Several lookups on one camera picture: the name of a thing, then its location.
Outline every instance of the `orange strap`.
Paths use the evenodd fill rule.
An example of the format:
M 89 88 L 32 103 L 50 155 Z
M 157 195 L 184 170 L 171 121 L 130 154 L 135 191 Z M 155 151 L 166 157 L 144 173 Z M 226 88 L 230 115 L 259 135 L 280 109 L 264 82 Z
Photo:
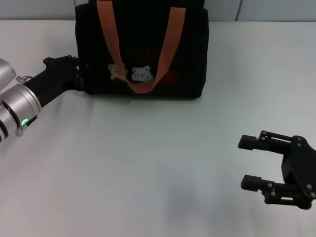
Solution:
M 114 63 L 118 66 L 120 72 L 125 72 L 122 58 L 119 51 L 119 36 L 115 22 L 112 1 L 98 1 L 98 14 L 105 42 Z M 158 70 L 156 77 L 151 81 L 143 83 L 132 83 L 126 80 L 128 85 L 136 93 L 151 92 L 163 76 L 169 71 L 170 65 L 179 46 L 184 20 L 186 16 L 186 8 L 172 7 L 170 9 L 169 22 L 162 45 L 160 58 L 158 62 Z

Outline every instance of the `teddy bear print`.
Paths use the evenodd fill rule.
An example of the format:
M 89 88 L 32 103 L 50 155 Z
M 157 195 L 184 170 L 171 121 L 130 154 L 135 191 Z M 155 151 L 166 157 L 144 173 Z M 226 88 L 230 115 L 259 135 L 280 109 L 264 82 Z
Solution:
M 125 70 L 125 75 L 127 75 L 128 70 L 125 69 L 125 64 L 123 63 L 123 67 Z M 121 80 L 125 80 L 124 75 L 119 73 L 119 67 L 116 64 L 110 64 L 109 65 L 109 70 L 111 71 L 111 80 L 114 80 L 115 78 L 121 79 Z
M 133 68 L 133 81 L 149 81 L 153 78 L 154 76 L 150 72 L 150 66 L 145 66 L 143 68 Z

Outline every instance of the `white bear face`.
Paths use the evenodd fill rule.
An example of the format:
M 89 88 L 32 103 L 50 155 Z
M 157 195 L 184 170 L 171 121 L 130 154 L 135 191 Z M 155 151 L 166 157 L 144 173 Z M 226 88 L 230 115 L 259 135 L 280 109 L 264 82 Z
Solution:
M 133 68 L 133 81 L 149 81 L 153 78 L 154 76 L 150 72 L 150 66 L 145 66 L 143 68 Z

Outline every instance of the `gray wall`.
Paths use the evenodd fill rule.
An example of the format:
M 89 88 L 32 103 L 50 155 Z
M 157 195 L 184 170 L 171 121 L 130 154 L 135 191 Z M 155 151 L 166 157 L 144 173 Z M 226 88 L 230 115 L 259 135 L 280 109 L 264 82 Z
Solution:
M 74 0 L 0 0 L 0 19 L 74 20 Z M 234 21 L 240 0 L 205 0 L 211 21 Z M 77 4 L 87 0 L 76 0 Z M 316 21 L 316 0 L 243 0 L 239 21 Z

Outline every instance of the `green led light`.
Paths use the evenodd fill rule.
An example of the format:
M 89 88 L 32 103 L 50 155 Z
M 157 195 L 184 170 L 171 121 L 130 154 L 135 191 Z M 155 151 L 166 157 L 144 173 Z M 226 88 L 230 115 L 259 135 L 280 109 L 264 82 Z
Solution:
M 28 119 L 23 120 L 21 125 L 24 126 L 28 121 L 29 121 Z

